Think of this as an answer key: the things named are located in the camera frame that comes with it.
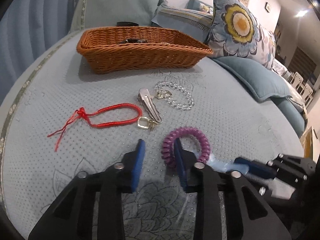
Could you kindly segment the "teal sofa back cushion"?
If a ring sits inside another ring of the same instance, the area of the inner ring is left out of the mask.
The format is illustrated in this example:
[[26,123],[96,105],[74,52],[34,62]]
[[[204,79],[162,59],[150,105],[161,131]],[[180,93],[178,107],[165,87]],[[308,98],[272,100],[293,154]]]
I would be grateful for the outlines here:
[[118,22],[150,26],[158,6],[166,0],[75,0],[70,32],[112,27]]

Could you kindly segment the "gold charm earring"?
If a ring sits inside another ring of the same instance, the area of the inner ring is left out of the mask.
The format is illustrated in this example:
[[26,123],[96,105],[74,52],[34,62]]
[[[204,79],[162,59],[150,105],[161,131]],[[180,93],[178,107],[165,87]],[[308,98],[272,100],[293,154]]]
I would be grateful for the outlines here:
[[137,121],[137,126],[141,129],[153,130],[156,125],[156,122],[144,116],[139,117]]

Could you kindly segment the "tiny framed picture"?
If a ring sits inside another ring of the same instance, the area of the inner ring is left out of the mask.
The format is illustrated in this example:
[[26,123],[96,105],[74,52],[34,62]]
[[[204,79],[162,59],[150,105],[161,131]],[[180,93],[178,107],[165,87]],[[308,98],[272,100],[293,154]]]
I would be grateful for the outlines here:
[[271,6],[270,6],[270,4],[269,4],[268,2],[265,3],[265,10],[266,10],[268,13],[270,13],[270,11],[271,11]]

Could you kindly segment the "striped blue cushion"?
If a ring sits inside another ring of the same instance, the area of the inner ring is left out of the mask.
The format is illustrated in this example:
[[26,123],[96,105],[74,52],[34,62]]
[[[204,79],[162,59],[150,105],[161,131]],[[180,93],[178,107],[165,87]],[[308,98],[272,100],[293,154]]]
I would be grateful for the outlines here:
[[151,23],[153,26],[178,30],[206,43],[212,21],[213,16],[206,12],[170,7],[163,3],[158,6]]

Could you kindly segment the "silver hair clip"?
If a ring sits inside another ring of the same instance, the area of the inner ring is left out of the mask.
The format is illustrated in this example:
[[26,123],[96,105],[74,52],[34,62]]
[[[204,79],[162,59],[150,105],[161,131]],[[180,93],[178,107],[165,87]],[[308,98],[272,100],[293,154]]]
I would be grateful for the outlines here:
[[147,88],[141,88],[138,92],[138,100],[149,114],[149,117],[157,124],[162,122],[159,111],[153,103],[152,96]]

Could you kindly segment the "blue curtain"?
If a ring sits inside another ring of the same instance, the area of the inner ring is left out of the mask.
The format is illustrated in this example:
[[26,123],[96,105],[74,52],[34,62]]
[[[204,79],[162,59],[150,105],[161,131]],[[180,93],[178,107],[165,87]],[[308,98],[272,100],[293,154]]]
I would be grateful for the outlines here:
[[13,0],[1,19],[1,99],[70,30],[74,0]]

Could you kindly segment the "orange wicker basket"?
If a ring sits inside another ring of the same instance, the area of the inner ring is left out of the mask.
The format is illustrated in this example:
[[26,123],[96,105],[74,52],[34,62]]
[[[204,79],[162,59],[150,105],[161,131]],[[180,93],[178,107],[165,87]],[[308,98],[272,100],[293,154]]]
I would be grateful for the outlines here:
[[[148,43],[120,44],[128,38]],[[159,27],[101,27],[83,32],[76,51],[93,72],[192,68],[213,51],[204,43],[178,30]]]

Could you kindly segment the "teal seat cushion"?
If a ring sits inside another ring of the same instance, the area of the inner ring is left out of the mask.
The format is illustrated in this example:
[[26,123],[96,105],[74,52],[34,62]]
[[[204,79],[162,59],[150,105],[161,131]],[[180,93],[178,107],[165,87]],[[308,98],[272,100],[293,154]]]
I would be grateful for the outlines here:
[[300,138],[308,124],[305,103],[298,92],[280,75],[248,58],[224,56],[213,59],[233,74],[257,102],[271,100]]

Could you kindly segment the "floral throw pillow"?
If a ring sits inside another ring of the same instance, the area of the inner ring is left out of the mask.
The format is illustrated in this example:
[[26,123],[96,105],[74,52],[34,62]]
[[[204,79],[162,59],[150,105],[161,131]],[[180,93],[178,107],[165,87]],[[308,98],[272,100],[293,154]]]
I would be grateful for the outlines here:
[[252,59],[271,70],[276,54],[274,34],[264,28],[239,0],[213,0],[214,15],[208,35],[212,58]]

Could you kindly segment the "black smart watch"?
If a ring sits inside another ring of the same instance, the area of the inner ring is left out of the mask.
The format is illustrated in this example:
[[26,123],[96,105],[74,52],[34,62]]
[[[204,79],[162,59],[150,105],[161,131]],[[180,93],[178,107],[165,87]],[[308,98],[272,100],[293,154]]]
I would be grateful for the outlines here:
[[148,43],[146,39],[128,38],[120,42],[120,44]]

